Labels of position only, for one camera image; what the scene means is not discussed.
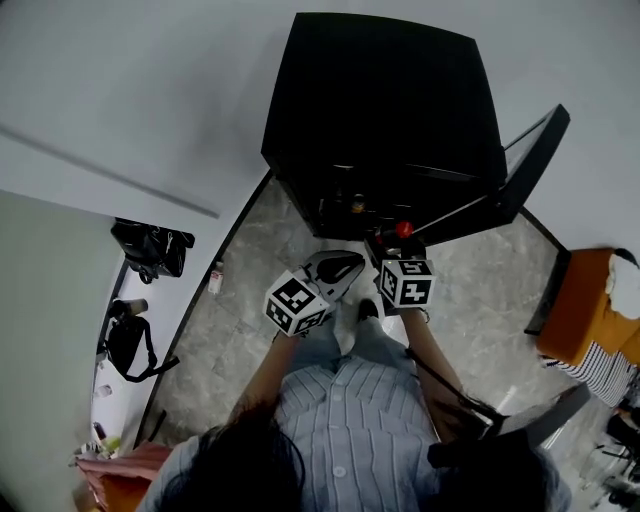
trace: marble floor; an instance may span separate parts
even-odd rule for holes
[[[261,313],[266,289],[285,269],[315,251],[360,243],[314,238],[275,181],[267,185],[224,255],[222,292],[203,292],[177,345],[181,359],[163,376],[145,425],[148,433],[167,411],[157,440],[168,444],[224,422],[268,350],[275,328]],[[466,390],[503,413],[518,412],[572,385],[539,363],[534,340],[523,329],[542,295],[555,247],[519,216],[509,226],[428,249],[438,281],[430,327]],[[344,352],[362,297],[377,297],[368,267],[344,298],[337,337]],[[397,317],[385,330],[402,341]],[[550,451],[574,491],[575,510],[589,510],[599,490],[590,485],[600,466],[593,448],[610,410],[593,398],[553,440]]]

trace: strap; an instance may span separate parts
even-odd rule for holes
[[[491,420],[492,427],[496,425],[502,425],[506,416],[498,413],[497,411],[490,410],[484,406],[484,404],[480,404],[475,400],[465,396],[463,393],[460,393],[456,388],[454,388],[447,379],[445,379],[442,375],[436,372],[433,368],[428,366],[422,359],[420,359],[417,354],[410,348],[406,349],[406,354],[413,359],[416,364],[426,371],[429,375],[431,375],[434,379],[436,379],[440,384],[442,384],[445,388],[447,388],[451,393],[453,393],[456,398],[458,398],[461,405],[469,408],[470,410],[481,414],[485,418]]]
[[[138,382],[142,382],[145,379],[148,379],[149,377],[153,377],[154,375],[160,375],[161,373],[164,373],[167,370],[170,370],[180,362],[180,359],[178,359],[177,357],[174,357],[170,361],[156,368],[155,366],[156,364],[158,364],[158,358],[156,356],[155,351],[153,350],[153,343],[151,342],[151,326],[149,325],[149,322],[147,322],[147,320],[141,316],[136,317],[136,322],[139,322],[140,324],[142,324],[144,328],[144,342],[145,342],[145,345],[147,346],[149,365],[137,377],[134,377],[128,374],[123,374],[122,376],[125,378],[125,380],[129,382],[138,383]]]

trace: striped shirt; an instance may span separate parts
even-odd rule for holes
[[[350,356],[335,374],[303,368],[285,378],[276,418],[302,454],[303,510],[418,511],[437,492],[415,375]]]

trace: shirt button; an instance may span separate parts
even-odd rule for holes
[[[342,466],[336,466],[335,468],[333,468],[333,476],[335,476],[336,478],[342,478],[346,474],[347,474],[347,470],[344,469]]]

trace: black bag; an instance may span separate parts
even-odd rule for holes
[[[159,276],[180,277],[186,250],[195,242],[191,233],[126,219],[116,219],[111,234],[122,247],[129,266],[145,284]]]
[[[131,368],[131,363],[136,356],[143,334],[149,353],[149,366],[140,375],[133,377],[129,375],[129,368]],[[180,362],[180,359],[174,357],[168,363],[156,368],[158,358],[153,350],[153,343],[151,343],[151,326],[141,316],[124,316],[115,320],[105,345],[109,360],[120,375],[129,382],[142,382],[149,377],[170,370]]]

